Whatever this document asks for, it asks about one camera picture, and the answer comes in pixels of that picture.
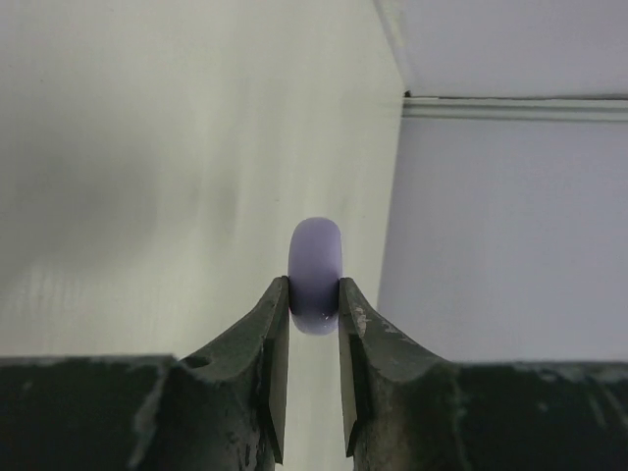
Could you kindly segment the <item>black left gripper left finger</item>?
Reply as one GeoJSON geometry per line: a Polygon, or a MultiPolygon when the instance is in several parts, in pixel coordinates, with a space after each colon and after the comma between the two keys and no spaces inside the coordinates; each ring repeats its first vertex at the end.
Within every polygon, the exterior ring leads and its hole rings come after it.
{"type": "Polygon", "coordinates": [[[288,280],[185,358],[5,357],[5,470],[271,470],[284,457],[288,280]]]}

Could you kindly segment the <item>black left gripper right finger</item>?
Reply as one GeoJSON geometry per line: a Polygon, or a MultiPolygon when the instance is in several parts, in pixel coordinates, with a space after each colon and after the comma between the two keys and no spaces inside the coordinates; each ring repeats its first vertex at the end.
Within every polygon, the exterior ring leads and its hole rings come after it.
{"type": "Polygon", "coordinates": [[[623,362],[452,362],[340,281],[345,452],[357,470],[623,470],[623,362]]]}

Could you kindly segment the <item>purple earbud charging case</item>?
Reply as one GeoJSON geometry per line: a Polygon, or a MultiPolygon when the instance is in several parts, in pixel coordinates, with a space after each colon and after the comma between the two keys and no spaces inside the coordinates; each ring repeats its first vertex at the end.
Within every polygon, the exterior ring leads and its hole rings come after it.
{"type": "Polygon", "coordinates": [[[325,336],[338,327],[341,234],[335,222],[308,218],[294,229],[288,251],[288,303],[295,326],[325,336]]]}

